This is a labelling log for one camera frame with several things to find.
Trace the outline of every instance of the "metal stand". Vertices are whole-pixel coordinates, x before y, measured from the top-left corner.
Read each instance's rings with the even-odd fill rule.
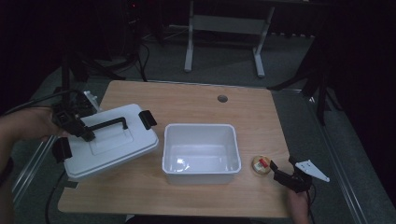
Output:
[[[319,44],[314,41],[298,68],[296,75],[278,85],[267,87],[267,89],[270,91],[280,91],[293,83],[307,78],[302,89],[302,94],[303,96],[312,97],[315,91],[319,89],[317,116],[320,123],[325,125],[324,110],[327,93],[326,89],[330,72],[331,67],[327,63],[327,59],[321,51]]]
[[[264,69],[262,66],[262,45],[267,36],[271,19],[274,14],[274,7],[268,10],[266,20],[238,19],[228,17],[215,17],[206,15],[194,15],[193,1],[190,1],[190,19],[189,19],[189,43],[186,52],[186,62],[184,70],[190,72],[192,68],[192,54],[194,45],[192,36],[194,30],[206,30],[214,32],[228,32],[247,35],[260,35],[260,41],[257,47],[253,48],[254,62],[256,64],[257,76],[264,77]]]

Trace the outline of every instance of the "table leg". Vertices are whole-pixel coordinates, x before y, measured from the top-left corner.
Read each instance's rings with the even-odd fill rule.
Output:
[[[192,68],[192,54],[194,45],[192,43],[193,20],[194,20],[194,2],[190,1],[190,18],[189,18],[189,44],[186,52],[186,62],[184,63],[184,71],[190,72]]]
[[[262,66],[262,56],[260,55],[260,53],[262,52],[262,45],[264,44],[264,40],[265,37],[267,37],[268,34],[268,29],[270,27],[271,24],[271,19],[274,15],[274,7],[271,7],[268,10],[268,15],[267,15],[267,19],[265,20],[264,25],[262,26],[262,33],[260,36],[260,42],[259,45],[256,48],[253,48],[253,57],[254,57],[254,62],[256,64],[256,70],[257,70],[257,76],[259,77],[264,77],[264,68]]]
[[[280,91],[287,88],[289,85],[306,78],[307,81],[303,86],[302,94],[305,97],[312,97],[315,91],[317,89],[319,90],[317,116],[320,123],[325,125],[324,110],[326,105],[328,76],[330,75],[331,70],[332,69],[328,64],[324,53],[320,49],[320,45],[314,41],[300,64],[296,75],[280,84],[267,87],[267,90]]]

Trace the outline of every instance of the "gray floor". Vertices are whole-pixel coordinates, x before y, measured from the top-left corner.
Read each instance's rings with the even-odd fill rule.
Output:
[[[238,46],[223,42],[207,42],[196,39],[192,71],[185,73],[185,33],[170,37],[160,47],[152,37],[146,37],[149,48],[146,74],[149,81],[174,81],[265,88],[294,75],[312,39],[269,36],[262,52],[265,78],[255,75],[255,66],[249,38],[239,41]],[[141,49],[142,58],[148,52]],[[117,72],[128,80],[141,80],[134,66]],[[102,99],[106,77],[92,74],[87,83],[74,85],[89,90]],[[60,85],[60,69],[55,71],[37,90],[35,97],[45,95]],[[354,133],[347,116],[335,109],[325,114],[326,126],[318,125],[313,114],[315,104],[304,98],[299,90],[304,82],[290,86],[290,90],[273,92],[276,109],[290,154],[301,160],[310,159],[330,179],[326,183],[315,179],[317,198],[312,210],[317,223],[396,223],[396,211],[382,189],[375,172],[366,157],[359,138]],[[37,147],[37,142],[16,145],[13,157],[16,179]],[[45,223],[46,201],[52,187],[63,171],[50,153],[46,155],[30,187],[16,207],[18,224]],[[123,223],[124,215],[64,214],[57,210],[66,178],[51,200],[49,217],[51,223]],[[265,223],[291,223],[288,218],[259,218]]]

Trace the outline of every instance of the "white plastic bin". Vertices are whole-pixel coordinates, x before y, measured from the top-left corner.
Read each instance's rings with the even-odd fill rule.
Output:
[[[157,134],[145,128],[139,118],[141,111],[139,105],[124,105],[82,118],[89,127],[111,119],[125,118],[128,129],[123,130],[120,123],[110,125],[94,131],[96,138],[91,142],[70,135],[73,157],[64,161],[69,178],[80,181],[157,149]]]
[[[232,125],[174,123],[166,126],[163,171],[170,184],[226,184],[240,170]]]

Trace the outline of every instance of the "container lid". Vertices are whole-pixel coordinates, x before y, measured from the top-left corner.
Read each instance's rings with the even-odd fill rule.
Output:
[[[91,142],[69,136],[73,157],[64,161],[68,176],[79,181],[156,149],[159,144],[157,134],[146,129],[139,118],[140,112],[139,105],[125,105],[81,119],[91,127],[124,117],[128,129],[124,130],[121,123],[98,129],[94,131],[96,137]]]

